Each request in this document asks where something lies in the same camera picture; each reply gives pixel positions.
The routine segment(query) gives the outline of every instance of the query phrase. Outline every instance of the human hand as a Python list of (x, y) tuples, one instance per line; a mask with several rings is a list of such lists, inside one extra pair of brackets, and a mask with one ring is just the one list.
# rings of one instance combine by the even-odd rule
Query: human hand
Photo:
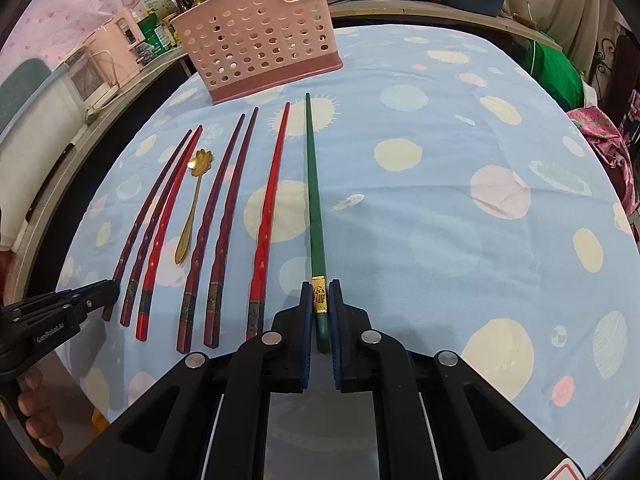
[[(43, 446), (60, 446), (63, 440), (62, 430), (49, 407), (49, 399), (42, 384), (42, 372), (37, 366), (33, 366), (24, 373), (23, 378), (27, 389), (18, 397), (18, 407), (29, 417), (26, 423), (27, 433), (37, 438)], [(0, 412), (6, 419), (6, 406), (1, 403)]]

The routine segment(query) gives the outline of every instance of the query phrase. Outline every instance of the red chopstick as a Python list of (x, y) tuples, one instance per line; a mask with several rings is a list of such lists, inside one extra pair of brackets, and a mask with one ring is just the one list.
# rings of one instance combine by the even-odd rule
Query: red chopstick
[[(254, 256), (254, 276), (251, 279), (249, 291), (249, 313), (246, 322), (246, 338), (262, 333), (264, 324), (264, 298), (267, 290), (267, 266), (269, 263), (269, 242), (271, 240), (271, 223), (273, 221), (273, 209), (276, 203), (276, 190), (278, 187), (278, 174), (280, 173), (280, 161), (282, 160), (282, 147), (284, 145), (284, 132), (287, 129), (289, 118), (289, 106), (287, 103), (282, 114), (282, 122), (278, 131), (276, 147), (273, 150), (273, 160), (269, 171), (267, 189), (262, 203), (262, 222), (258, 229), (258, 245)], [(220, 315), (218, 315), (217, 330), (220, 331)]]
[[(258, 108), (254, 108), (254, 113), (249, 121), (247, 130), (254, 129), (255, 117), (258, 113)], [(180, 321), (178, 323), (178, 337), (175, 345), (175, 349), (181, 353), (187, 353), (191, 349), (191, 333), (193, 331), (193, 314), (196, 305), (196, 296), (198, 294), (198, 284), (200, 281), (200, 269), (202, 268), (202, 259), (204, 257), (204, 249), (207, 245), (207, 239), (209, 238), (209, 229), (211, 227), (211, 221), (213, 219), (213, 213), (216, 208), (216, 202), (218, 201), (218, 195), (220, 194), (220, 188), (222, 187), (222, 181), (225, 177), (226, 167), (229, 164), (229, 159), (233, 153), (238, 133), (244, 122), (244, 114), (240, 116), (236, 129), (231, 136), (228, 146), (226, 147), (225, 155), (220, 162), (220, 167), (216, 173), (216, 179), (213, 182), (211, 191), (209, 193), (209, 199), (204, 209), (204, 215), (202, 216), (202, 224), (198, 229), (198, 236), (196, 238), (196, 247), (191, 253), (191, 267), (189, 274), (187, 275), (187, 282), (184, 285), (184, 295), (182, 297), (182, 306), (180, 308)]]
[(160, 252), (162, 251), (162, 245), (164, 244), (166, 228), (169, 224), (171, 213), (174, 210), (175, 199), (178, 196), (178, 191), (182, 185), (184, 175), (187, 173), (188, 163), (188, 158), (185, 158), (182, 161), (182, 170), (178, 172), (178, 175), (175, 177), (174, 184), (171, 186), (171, 191), (169, 192), (166, 204), (162, 210), (162, 216), (160, 217), (160, 223), (158, 225), (158, 232), (156, 233), (154, 245), (151, 249), (151, 256), (149, 256), (148, 264), (146, 264), (145, 281), (143, 282), (142, 293), (140, 294), (138, 322), (136, 323), (136, 339), (139, 341), (146, 341), (149, 328), (149, 314), (151, 312), (151, 297), (154, 293), (156, 273), (158, 272), (158, 262), (160, 261)]
[(234, 176), (229, 184), (229, 191), (226, 194), (225, 213), (220, 221), (220, 234), (216, 242), (216, 259), (211, 267), (211, 277), (209, 279), (209, 293), (207, 294), (207, 310), (204, 322), (204, 344), (210, 348), (218, 348), (220, 344), (220, 309), (222, 307), (222, 286), (225, 282), (226, 254), (229, 248), (229, 237), (231, 234), (231, 224), (234, 219), (236, 201), (238, 200), (238, 190), (240, 189), (240, 179), (242, 178), (242, 168), (246, 160), (246, 152), (249, 149), (249, 142), (253, 132), (252, 123), (247, 128), (246, 135), (242, 141)]
[(187, 144), (187, 147), (182, 152), (178, 163), (175, 165), (174, 170), (169, 177), (169, 179), (164, 184), (164, 189), (160, 194), (160, 199), (156, 204), (156, 208), (151, 215), (151, 220), (149, 221), (149, 225), (146, 227), (145, 235), (142, 237), (142, 242), (140, 243), (140, 247), (138, 248), (138, 255), (136, 256), (136, 262), (133, 265), (133, 269), (131, 271), (131, 277), (129, 278), (129, 286), (127, 287), (127, 293), (124, 297), (124, 302), (122, 303), (122, 312), (120, 313), (120, 324), (122, 326), (129, 326), (131, 323), (131, 313), (133, 311), (133, 303), (136, 299), (136, 293), (138, 292), (138, 283), (140, 282), (140, 275), (142, 274), (142, 266), (145, 262), (146, 252), (149, 249), (149, 245), (151, 244), (151, 237), (156, 228), (156, 224), (158, 223), (158, 219), (160, 217), (160, 213), (162, 208), (164, 207), (164, 203), (166, 202), (167, 196), (171, 191), (171, 188), (178, 176), (179, 173), (184, 174), (186, 170), (187, 163), (191, 158), (191, 154), (196, 147), (196, 143), (200, 138), (200, 134), (202, 133), (202, 125), (198, 126), (198, 129), (191, 137), (191, 140)]
[[(162, 168), (162, 171), (160, 172), (160, 174), (158, 175), (158, 178), (154, 182), (154, 185), (151, 188), (151, 191), (149, 191), (149, 194), (147, 195), (145, 202), (143, 203), (142, 208), (140, 209), (140, 212), (136, 217), (136, 221), (133, 222), (133, 227), (131, 228), (129, 237), (127, 237), (127, 241), (125, 242), (124, 247), (122, 248), (122, 252), (120, 253), (120, 259), (118, 261), (118, 264), (116, 265), (116, 270), (113, 273), (113, 281), (116, 282), (118, 285), (120, 285), (120, 282), (122, 281), (122, 276), (124, 275), (124, 269), (127, 266), (127, 260), (129, 259), (129, 255), (131, 254), (131, 248), (133, 247), (133, 242), (136, 241), (136, 237), (138, 236), (138, 231), (140, 231), (140, 227), (142, 226), (142, 222), (145, 219), (146, 212), (149, 211), (149, 208), (151, 207), (151, 203), (153, 202), (154, 197), (158, 192), (158, 189), (160, 189), (160, 184), (162, 184), (164, 177), (169, 171), (169, 168), (174, 163), (175, 157), (178, 155), (178, 153), (180, 153), (182, 146), (191, 135), (191, 132), (192, 130), (189, 130), (187, 132), (187, 134), (180, 141), (180, 144), (178, 144), (174, 152), (171, 154), (171, 157), (169, 157), (169, 160), (166, 162), (166, 164), (164, 165), (164, 168)], [(104, 309), (102, 310), (102, 319), (105, 321), (109, 321), (111, 320), (112, 314), (113, 314), (113, 304), (105, 305)]]

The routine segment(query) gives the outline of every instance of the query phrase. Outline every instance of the green cloth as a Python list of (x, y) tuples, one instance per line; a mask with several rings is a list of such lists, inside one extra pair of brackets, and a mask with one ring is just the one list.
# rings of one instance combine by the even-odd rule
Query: green cloth
[(533, 49), (536, 49), (536, 66), (532, 74), (556, 103), (568, 112), (584, 106), (584, 89), (580, 74), (571, 61), (558, 50), (532, 41), (521, 66), (531, 74)]

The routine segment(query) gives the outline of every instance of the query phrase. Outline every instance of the pink curtain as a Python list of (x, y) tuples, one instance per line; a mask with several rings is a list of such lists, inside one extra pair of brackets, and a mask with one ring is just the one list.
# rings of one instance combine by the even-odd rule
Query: pink curtain
[(50, 68), (123, 7), (140, 0), (33, 0), (0, 51), (0, 81), (30, 57)]

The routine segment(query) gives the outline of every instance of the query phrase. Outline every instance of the green chopstick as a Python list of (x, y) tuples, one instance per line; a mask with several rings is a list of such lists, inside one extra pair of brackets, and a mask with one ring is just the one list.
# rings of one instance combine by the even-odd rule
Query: green chopstick
[(306, 115), (306, 168), (308, 173), (309, 234), (311, 238), (311, 285), (314, 293), (314, 318), (316, 319), (316, 345), (318, 351), (327, 354), (329, 343), (329, 319), (326, 302), (326, 263), (322, 238), (322, 215), (320, 213), (320, 190), (318, 167), (316, 166), (316, 144), (314, 123), (311, 117), (311, 95), (305, 95)]

